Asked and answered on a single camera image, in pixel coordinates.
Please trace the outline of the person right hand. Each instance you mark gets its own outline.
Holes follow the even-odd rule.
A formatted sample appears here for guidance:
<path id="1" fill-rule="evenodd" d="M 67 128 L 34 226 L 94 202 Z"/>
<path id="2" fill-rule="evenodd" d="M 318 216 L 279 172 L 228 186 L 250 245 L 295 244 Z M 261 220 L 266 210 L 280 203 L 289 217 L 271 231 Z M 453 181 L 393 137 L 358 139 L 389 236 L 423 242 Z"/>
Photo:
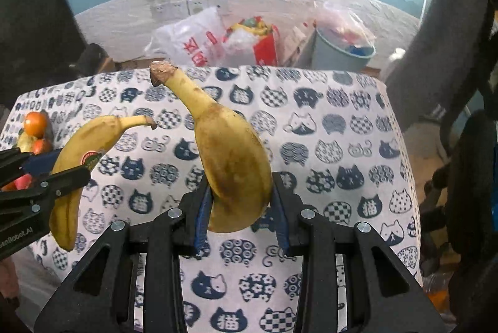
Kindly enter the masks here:
<path id="1" fill-rule="evenodd" d="M 0 291 L 5 298 L 19 295 L 19 278 L 11 257 L 0 262 Z"/>

